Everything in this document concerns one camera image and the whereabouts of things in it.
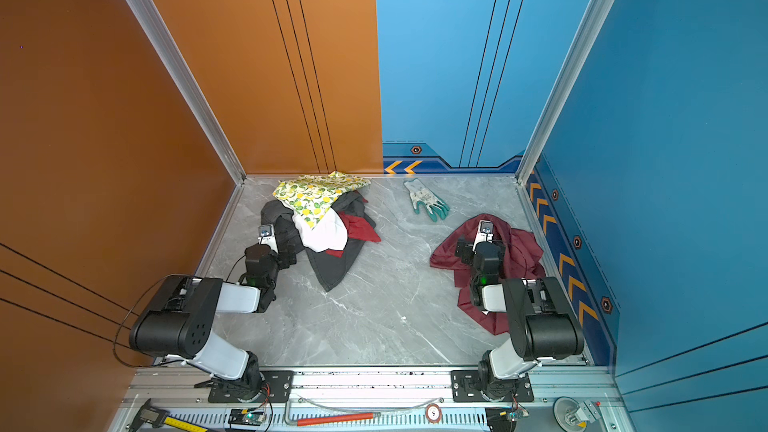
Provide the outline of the maroon cloth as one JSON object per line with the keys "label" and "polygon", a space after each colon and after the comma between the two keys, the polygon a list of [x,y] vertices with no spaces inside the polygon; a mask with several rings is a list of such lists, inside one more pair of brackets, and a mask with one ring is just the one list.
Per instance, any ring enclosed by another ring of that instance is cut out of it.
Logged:
{"label": "maroon cloth", "polygon": [[540,261],[543,250],[532,232],[513,228],[503,219],[491,214],[480,214],[465,221],[454,230],[432,253],[429,265],[432,268],[451,270],[454,286],[459,289],[457,306],[473,321],[494,336],[508,332],[505,312],[482,312],[472,304],[470,294],[471,268],[455,255],[460,238],[473,244],[481,220],[493,224],[493,240],[503,244],[503,270],[505,279],[537,279],[545,276]]}

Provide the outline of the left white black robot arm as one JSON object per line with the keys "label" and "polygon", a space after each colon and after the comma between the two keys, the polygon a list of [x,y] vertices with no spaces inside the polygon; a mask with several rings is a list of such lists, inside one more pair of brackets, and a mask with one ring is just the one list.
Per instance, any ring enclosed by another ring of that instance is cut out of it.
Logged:
{"label": "left white black robot arm", "polygon": [[159,358],[160,364],[187,364],[209,375],[200,384],[209,400],[266,402],[270,385],[255,353],[213,331],[219,314],[262,314],[276,300],[279,273],[296,263],[299,247],[279,238],[270,225],[244,251],[245,272],[234,282],[170,274],[152,285],[149,299],[128,327],[128,347]]}

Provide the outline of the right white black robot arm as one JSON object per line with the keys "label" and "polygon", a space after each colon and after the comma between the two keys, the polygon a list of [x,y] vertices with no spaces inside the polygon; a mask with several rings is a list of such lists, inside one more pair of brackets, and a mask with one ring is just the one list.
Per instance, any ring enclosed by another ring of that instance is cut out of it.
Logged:
{"label": "right white black robot arm", "polygon": [[517,400],[533,369],[583,352],[581,325],[556,278],[502,278],[501,245],[491,240],[460,238],[455,255],[470,266],[472,306],[507,318],[508,338],[478,363],[475,388],[486,399]]}

